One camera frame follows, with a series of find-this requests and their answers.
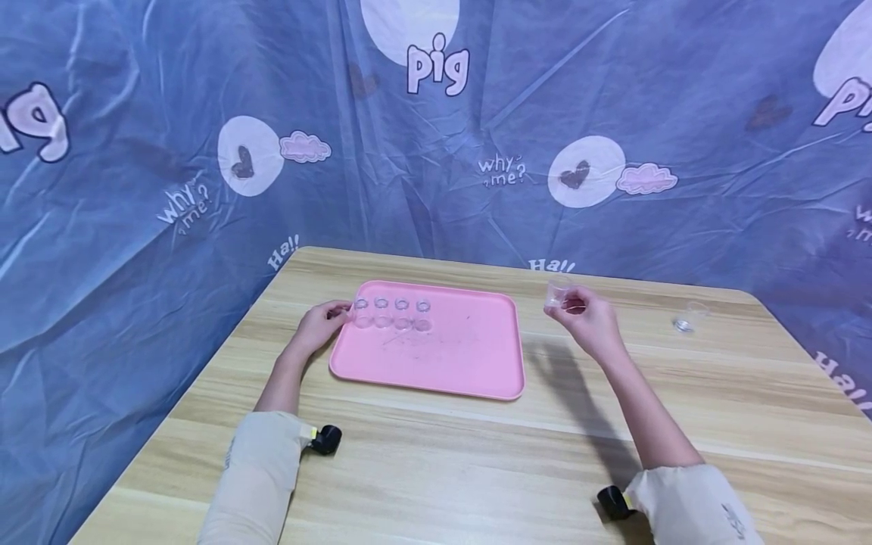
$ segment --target hand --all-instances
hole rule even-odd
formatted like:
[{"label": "hand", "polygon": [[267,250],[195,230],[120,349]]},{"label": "hand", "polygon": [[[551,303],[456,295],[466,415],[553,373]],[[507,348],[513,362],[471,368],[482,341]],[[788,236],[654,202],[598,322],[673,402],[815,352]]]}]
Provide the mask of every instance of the hand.
[{"label": "hand", "polygon": [[611,304],[584,286],[573,286],[561,308],[545,307],[599,364],[627,353]]},{"label": "hand", "polygon": [[340,300],[315,305],[300,320],[288,348],[299,350],[308,358],[327,344],[333,334],[348,322],[350,308],[351,301]]}]

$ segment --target blue fabric curtain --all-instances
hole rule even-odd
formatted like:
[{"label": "blue fabric curtain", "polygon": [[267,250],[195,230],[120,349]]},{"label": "blue fabric curtain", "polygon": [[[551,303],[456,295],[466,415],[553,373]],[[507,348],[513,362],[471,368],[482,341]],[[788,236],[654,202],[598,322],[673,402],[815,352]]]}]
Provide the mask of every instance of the blue fabric curtain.
[{"label": "blue fabric curtain", "polygon": [[301,245],[746,290],[872,411],[872,0],[0,16],[0,542],[67,542]]}]

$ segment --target plastic tray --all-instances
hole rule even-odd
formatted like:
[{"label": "plastic tray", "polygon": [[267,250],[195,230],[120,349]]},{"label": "plastic tray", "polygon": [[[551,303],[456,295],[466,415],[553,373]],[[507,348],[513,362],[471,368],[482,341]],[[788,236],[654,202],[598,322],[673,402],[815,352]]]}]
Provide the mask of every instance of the plastic tray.
[{"label": "plastic tray", "polygon": [[343,326],[330,356],[339,378],[510,401],[523,392],[518,314],[508,296],[373,280],[357,297],[383,296],[412,304],[425,298],[433,327],[400,331],[390,325]]}]

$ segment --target transparent cup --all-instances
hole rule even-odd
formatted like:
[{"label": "transparent cup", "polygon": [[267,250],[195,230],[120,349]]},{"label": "transparent cup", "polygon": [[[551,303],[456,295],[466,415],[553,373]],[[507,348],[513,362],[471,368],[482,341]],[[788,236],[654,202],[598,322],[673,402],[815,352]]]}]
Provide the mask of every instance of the transparent cup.
[{"label": "transparent cup", "polygon": [[354,325],[362,330],[371,326],[372,309],[370,308],[370,302],[362,297],[356,299],[351,317]]},{"label": "transparent cup", "polygon": [[560,307],[566,300],[566,294],[572,289],[572,280],[568,276],[551,276],[548,280],[548,294],[545,297],[545,306]]},{"label": "transparent cup", "polygon": [[433,328],[433,319],[430,316],[430,302],[426,299],[419,299],[415,303],[415,330],[429,331]]},{"label": "transparent cup", "polygon": [[390,308],[391,304],[384,297],[376,297],[373,299],[373,303],[376,307],[373,311],[373,321],[375,322],[376,327],[382,330],[393,322]]},{"label": "transparent cup", "polygon": [[400,331],[410,330],[414,323],[409,302],[403,297],[397,297],[393,302],[393,326]]},{"label": "transparent cup", "polygon": [[672,320],[672,325],[682,333],[693,333],[709,314],[711,311],[707,306],[698,301],[690,301]]}]

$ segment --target wooden table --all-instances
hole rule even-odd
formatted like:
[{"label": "wooden table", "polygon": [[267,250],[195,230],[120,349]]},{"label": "wooden table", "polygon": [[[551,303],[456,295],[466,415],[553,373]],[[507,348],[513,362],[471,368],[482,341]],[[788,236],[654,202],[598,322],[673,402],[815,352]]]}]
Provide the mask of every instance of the wooden table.
[{"label": "wooden table", "polygon": [[[78,532],[74,543],[193,543],[236,425],[303,313],[372,278],[506,293],[527,389],[513,403],[343,382],[320,354],[300,415],[334,424],[305,455],[282,543],[650,543],[641,515],[604,523],[594,497],[637,457],[609,385],[542,314],[548,273],[333,249],[297,251]],[[754,297],[578,276],[766,543],[872,542],[872,425]],[[712,315],[694,335],[671,318]]]}]

